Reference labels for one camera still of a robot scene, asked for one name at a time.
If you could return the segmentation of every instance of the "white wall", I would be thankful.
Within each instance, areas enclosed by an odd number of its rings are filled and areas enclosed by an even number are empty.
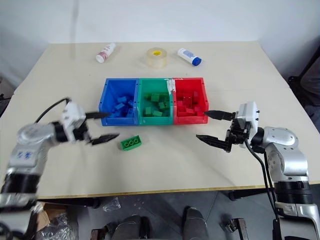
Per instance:
[[[286,78],[319,36],[319,0],[0,0],[0,73],[18,86],[47,43],[259,40]]]

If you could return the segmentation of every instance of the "plastic storage bin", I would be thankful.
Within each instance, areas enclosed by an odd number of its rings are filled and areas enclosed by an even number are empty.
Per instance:
[[[171,78],[140,78],[138,90],[139,125],[174,124],[172,91],[168,89]]]
[[[138,125],[138,78],[107,78],[99,111],[112,113],[102,118],[103,126]]]
[[[173,78],[173,122],[180,124],[207,124],[208,116],[204,114],[209,109],[204,79]]]

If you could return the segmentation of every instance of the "plastic bag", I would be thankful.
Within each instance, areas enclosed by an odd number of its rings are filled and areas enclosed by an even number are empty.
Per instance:
[[[76,236],[75,230],[68,223],[67,214],[62,213],[36,233],[36,240],[77,240]]]
[[[111,201],[102,206],[102,209],[107,213],[117,210],[119,208],[121,208],[121,205],[118,197],[113,198]]]

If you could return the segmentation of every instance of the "white bottle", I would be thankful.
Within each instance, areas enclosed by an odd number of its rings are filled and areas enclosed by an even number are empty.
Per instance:
[[[197,57],[185,48],[180,48],[178,50],[178,56],[191,63],[193,66],[198,66],[202,61],[200,57]]]
[[[114,42],[108,44],[95,56],[95,59],[102,64],[114,52],[116,46]]]

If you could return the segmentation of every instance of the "white table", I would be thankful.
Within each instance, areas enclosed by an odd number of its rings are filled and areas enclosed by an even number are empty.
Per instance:
[[[103,64],[95,54],[106,43],[50,44],[0,118],[1,179],[17,131],[32,123],[48,106],[69,96],[85,111],[98,109],[106,78],[204,77],[209,108],[234,112],[254,100],[261,127],[286,127],[296,133],[306,155],[311,183],[318,183],[318,134],[285,80],[257,42],[139,42],[119,43]],[[145,52],[162,47],[168,64],[162,69],[145,65]],[[193,67],[176,55],[184,47],[203,58]],[[42,120],[59,120],[64,105]],[[52,148],[41,178],[40,198],[95,197],[128,193],[157,193],[259,188],[264,184],[259,163],[243,148],[231,153],[196,138],[208,134],[224,140],[230,122],[171,126],[103,127],[88,122],[93,137],[119,132],[115,140],[96,146],[65,143]],[[143,144],[122,151],[119,142],[140,135]]]

